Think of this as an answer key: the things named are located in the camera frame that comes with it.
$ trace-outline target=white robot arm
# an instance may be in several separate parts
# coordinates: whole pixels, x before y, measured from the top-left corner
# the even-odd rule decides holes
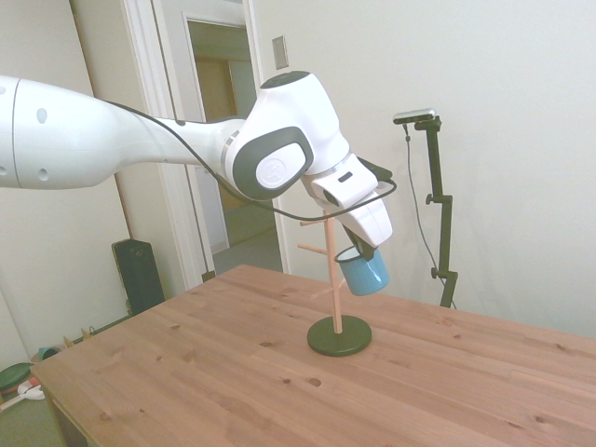
[[[313,74],[290,72],[265,82],[246,121],[158,120],[250,199],[277,197],[298,179],[329,212],[377,196],[377,178],[350,152]],[[0,76],[0,187],[93,186],[142,162],[199,164],[151,119],[63,88]],[[392,232],[383,200],[338,220],[372,248]]]

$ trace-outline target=green object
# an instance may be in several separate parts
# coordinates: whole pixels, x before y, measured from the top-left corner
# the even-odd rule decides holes
[[[345,357],[360,352],[373,338],[371,327],[363,319],[343,315],[342,326],[344,331],[335,333],[333,317],[317,321],[308,330],[308,345],[324,356]]]
[[[430,182],[432,184],[432,194],[427,196],[427,205],[440,203],[440,250],[439,250],[439,268],[432,267],[430,275],[433,278],[439,277],[445,279],[443,295],[440,298],[440,305],[451,307],[454,300],[455,282],[457,282],[457,272],[449,270],[449,253],[451,251],[451,215],[454,198],[443,194],[443,184],[440,177],[440,158],[439,158],[439,137],[440,118],[416,123],[416,130],[425,130],[427,132],[428,161],[430,163]]]
[[[23,382],[31,373],[31,363],[17,363],[0,372],[0,391]]]

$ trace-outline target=blue mug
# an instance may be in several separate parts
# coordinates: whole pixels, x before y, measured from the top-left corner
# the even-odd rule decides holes
[[[379,250],[375,250],[373,258],[367,261],[356,247],[350,247],[335,256],[335,262],[342,268],[347,287],[355,295],[370,295],[383,289],[389,282],[389,274]]]

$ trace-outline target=wooden table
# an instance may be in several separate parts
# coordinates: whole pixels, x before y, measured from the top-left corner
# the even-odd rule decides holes
[[[326,287],[241,266],[33,371],[71,445],[596,446],[595,340],[345,290],[372,343],[327,358]]]

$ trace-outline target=light switch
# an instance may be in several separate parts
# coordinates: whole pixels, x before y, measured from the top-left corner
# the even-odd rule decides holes
[[[273,57],[276,60],[276,68],[281,70],[282,68],[289,67],[288,64],[288,51],[286,50],[286,38],[281,35],[273,39]]]

